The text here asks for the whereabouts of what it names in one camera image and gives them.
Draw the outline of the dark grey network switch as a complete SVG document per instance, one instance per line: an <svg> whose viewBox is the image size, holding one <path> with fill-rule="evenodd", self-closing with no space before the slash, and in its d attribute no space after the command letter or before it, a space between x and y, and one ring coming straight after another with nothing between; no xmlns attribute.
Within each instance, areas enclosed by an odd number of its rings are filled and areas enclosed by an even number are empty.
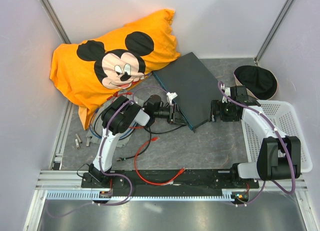
<svg viewBox="0 0 320 231"><path fill-rule="evenodd" d="M210 120L211 101L223 98L218 80L193 52L152 73L164 90L177 94L173 101L193 132Z"/></svg>

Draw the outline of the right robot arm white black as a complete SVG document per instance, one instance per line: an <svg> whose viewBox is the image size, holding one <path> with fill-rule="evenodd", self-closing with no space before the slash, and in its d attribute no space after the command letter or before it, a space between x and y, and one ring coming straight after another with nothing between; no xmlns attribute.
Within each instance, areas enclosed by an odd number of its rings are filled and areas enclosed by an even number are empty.
<svg viewBox="0 0 320 231"><path fill-rule="evenodd" d="M244 121L261 143L256 161L233 165L229 182L242 187L247 179L295 180L301 175L301 141L280 130L265 114L258 100L250 99L245 86L225 87L218 83L221 100L211 101L210 119L216 122Z"/></svg>

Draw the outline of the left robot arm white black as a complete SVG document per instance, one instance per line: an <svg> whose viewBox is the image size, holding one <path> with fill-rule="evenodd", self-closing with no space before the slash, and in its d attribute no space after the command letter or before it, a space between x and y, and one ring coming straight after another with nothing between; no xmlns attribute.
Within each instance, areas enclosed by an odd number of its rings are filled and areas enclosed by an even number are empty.
<svg viewBox="0 0 320 231"><path fill-rule="evenodd" d="M125 96L115 99L102 113L102 137L98 153L88 168L92 182L99 188L110 182L107 172L111 170L112 159L120 137L132 124L150 127L156 118L166 119L170 124L185 125L182 114L171 101L163 105L159 95L151 95L142 106Z"/></svg>

